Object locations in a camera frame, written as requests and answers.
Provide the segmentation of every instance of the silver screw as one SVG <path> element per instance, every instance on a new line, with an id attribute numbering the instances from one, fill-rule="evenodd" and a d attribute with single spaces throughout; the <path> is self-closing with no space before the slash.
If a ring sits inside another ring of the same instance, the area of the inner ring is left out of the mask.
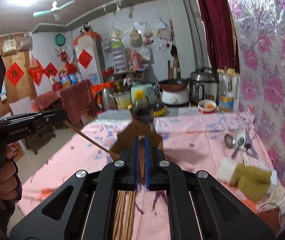
<path id="1" fill-rule="evenodd" d="M 85 171 L 77 171 L 77 173 L 76 173 L 77 178 L 83 178 L 84 176 L 86 176 Z"/>
<path id="2" fill-rule="evenodd" d="M 160 161 L 159 162 L 159 165 L 161 166 L 161 167 L 168 167 L 169 166 L 169 161 L 166 161 L 166 160 L 163 160 L 163 161 Z"/>
<path id="3" fill-rule="evenodd" d="M 199 171 L 198 172 L 198 177 L 202 178 L 202 179 L 205 179 L 205 178 L 208 177 L 208 173 L 206 171 Z"/>
<path id="4" fill-rule="evenodd" d="M 122 167 L 122 166 L 124 166 L 124 161 L 122 161 L 122 160 L 115 161 L 115 166 L 116 166 L 116 167 Z"/>

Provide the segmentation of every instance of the red curtain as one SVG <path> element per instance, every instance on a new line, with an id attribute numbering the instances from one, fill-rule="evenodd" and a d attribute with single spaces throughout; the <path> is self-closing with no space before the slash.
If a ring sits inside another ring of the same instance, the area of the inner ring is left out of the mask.
<path id="1" fill-rule="evenodd" d="M 234 52 L 233 27 L 227 0 L 198 0 L 207 49 L 214 70 L 234 68 L 239 73 L 238 44 Z"/>

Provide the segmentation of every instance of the black gripper frame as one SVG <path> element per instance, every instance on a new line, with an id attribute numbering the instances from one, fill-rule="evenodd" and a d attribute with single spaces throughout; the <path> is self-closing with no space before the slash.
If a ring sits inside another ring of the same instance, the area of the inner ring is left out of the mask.
<path id="1" fill-rule="evenodd" d="M 101 171 L 78 171 L 11 231 L 11 240 L 111 240 L 118 190 L 135 190 L 138 138 Z M 148 152 L 149 190 L 165 190 L 172 240 L 271 240 L 271 228 L 206 171 L 183 171 Z"/>

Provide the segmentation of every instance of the wooden board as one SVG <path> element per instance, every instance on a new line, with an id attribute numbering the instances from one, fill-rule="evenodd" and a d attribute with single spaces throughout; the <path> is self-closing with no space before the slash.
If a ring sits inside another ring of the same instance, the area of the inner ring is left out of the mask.
<path id="1" fill-rule="evenodd" d="M 22 34 L 13 35 L 13 38 L 18 42 L 22 37 Z M 0 54 L 1 46 L 6 40 L 6 37 L 0 38 Z M 0 100 L 0 117 L 10 112 L 9 103 L 18 101 L 19 99 L 25 97 L 31 97 L 32 99 L 37 96 L 35 84 L 32 80 L 32 77 L 28 73 L 29 69 L 29 52 L 23 51 L 16 54 L 12 54 L 6 57 L 2 57 L 4 65 L 8 70 L 13 63 L 17 63 L 19 67 L 24 72 L 24 75 L 20 78 L 17 85 L 13 85 L 7 77 L 4 78 L 4 84 L 6 87 L 6 96 L 7 99 L 4 101 Z"/>

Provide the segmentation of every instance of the yellow knit fabric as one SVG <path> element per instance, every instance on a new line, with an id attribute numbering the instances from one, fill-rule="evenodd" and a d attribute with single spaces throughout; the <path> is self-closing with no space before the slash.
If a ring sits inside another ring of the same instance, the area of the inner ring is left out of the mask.
<path id="1" fill-rule="evenodd" d="M 239 163 L 232 175 L 230 185 L 237 187 L 249 199 L 258 202 L 270 187 L 271 171 L 265 171 L 255 166 L 245 166 Z"/>

